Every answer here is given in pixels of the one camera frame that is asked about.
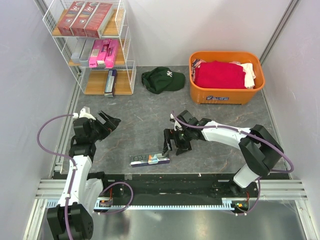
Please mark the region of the purple toothpaste box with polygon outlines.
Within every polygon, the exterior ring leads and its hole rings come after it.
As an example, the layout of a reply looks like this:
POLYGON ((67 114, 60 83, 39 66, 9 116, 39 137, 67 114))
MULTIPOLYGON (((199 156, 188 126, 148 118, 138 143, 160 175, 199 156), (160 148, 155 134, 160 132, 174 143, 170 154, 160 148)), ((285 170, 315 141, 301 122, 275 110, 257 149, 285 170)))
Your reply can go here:
POLYGON ((118 72, 116 69, 110 69, 107 74, 104 96, 113 98, 115 96, 115 85, 117 80, 118 72))

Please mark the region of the pink toothpaste box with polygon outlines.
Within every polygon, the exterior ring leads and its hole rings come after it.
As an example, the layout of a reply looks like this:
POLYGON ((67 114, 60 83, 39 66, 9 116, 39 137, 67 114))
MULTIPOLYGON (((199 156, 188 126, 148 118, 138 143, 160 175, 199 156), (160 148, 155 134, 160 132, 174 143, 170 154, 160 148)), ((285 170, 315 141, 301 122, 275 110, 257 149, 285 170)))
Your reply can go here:
POLYGON ((109 45, 111 40, 109 38, 102 39, 102 45, 97 57, 97 66, 101 67, 105 65, 105 58, 108 55, 109 52, 109 45))
POLYGON ((104 59, 105 67, 111 69, 115 66, 117 53, 119 48, 119 41, 117 39, 111 39, 108 45, 108 52, 104 59))
POLYGON ((93 47, 91 50, 91 54, 90 54, 89 60, 88 60, 90 68, 95 68, 97 66, 97 58, 98 58, 98 55, 100 52, 100 48, 102 46, 102 42, 103 42, 102 39, 97 39, 94 41, 94 44, 93 44, 93 47))

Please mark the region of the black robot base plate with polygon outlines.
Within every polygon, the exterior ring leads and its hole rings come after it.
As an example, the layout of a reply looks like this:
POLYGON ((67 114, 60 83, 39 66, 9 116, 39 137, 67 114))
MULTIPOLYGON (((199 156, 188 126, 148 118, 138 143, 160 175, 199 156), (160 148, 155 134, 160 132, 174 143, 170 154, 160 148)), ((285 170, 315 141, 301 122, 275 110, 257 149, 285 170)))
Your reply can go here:
POLYGON ((113 183, 107 193, 113 198, 122 199, 131 195, 196 195, 212 198, 254 198, 258 196, 258 185, 255 182, 241 188, 233 181, 231 173, 169 173, 169 174, 101 174, 104 188, 113 183))

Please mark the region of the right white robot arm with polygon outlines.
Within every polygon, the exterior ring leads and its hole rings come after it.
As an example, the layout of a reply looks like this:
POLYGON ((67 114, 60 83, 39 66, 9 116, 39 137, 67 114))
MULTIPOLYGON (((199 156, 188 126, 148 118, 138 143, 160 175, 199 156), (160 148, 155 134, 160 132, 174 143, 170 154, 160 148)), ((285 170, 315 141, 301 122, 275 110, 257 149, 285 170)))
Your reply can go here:
POLYGON ((235 197, 242 196, 255 180, 266 177, 283 157, 281 146, 259 124, 251 128, 238 128, 209 118, 197 120, 187 110, 179 115, 171 114, 170 121, 174 127, 163 131, 164 153, 173 149, 171 141, 174 141, 177 156, 191 151, 192 140, 217 142, 241 151, 245 165, 236 172, 229 184, 229 191, 235 197))

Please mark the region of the silver R&O toothpaste box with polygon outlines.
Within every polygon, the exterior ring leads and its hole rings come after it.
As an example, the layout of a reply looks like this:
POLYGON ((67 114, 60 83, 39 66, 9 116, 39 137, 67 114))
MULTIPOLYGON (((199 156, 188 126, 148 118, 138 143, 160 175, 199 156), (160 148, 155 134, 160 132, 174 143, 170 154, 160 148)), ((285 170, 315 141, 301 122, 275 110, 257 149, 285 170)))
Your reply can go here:
POLYGON ((130 166, 133 168, 168 164, 170 162, 169 155, 163 155, 162 152, 143 153, 130 156, 130 166))

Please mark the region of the red white toothpaste box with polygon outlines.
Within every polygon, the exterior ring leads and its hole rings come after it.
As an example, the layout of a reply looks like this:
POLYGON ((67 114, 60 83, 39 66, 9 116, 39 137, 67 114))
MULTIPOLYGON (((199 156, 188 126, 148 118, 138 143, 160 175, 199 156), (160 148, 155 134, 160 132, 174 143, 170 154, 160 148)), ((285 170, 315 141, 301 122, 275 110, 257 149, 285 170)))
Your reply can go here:
POLYGON ((113 4, 105 2, 99 3, 88 24, 84 28, 86 36, 88 38, 101 38, 113 12, 113 4))

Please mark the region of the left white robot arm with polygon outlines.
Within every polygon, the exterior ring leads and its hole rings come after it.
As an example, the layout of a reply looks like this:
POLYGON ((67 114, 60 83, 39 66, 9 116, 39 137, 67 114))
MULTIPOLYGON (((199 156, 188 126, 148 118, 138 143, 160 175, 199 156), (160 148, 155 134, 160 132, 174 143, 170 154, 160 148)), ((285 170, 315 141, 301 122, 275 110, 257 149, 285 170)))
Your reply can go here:
POLYGON ((47 221, 55 240, 89 240, 93 236, 93 211, 99 197, 106 196, 110 185, 99 172, 90 176, 96 142, 108 137, 120 124, 103 111, 93 117, 83 108, 74 116, 74 136, 69 149, 69 171, 64 189, 55 207, 47 211, 47 221))

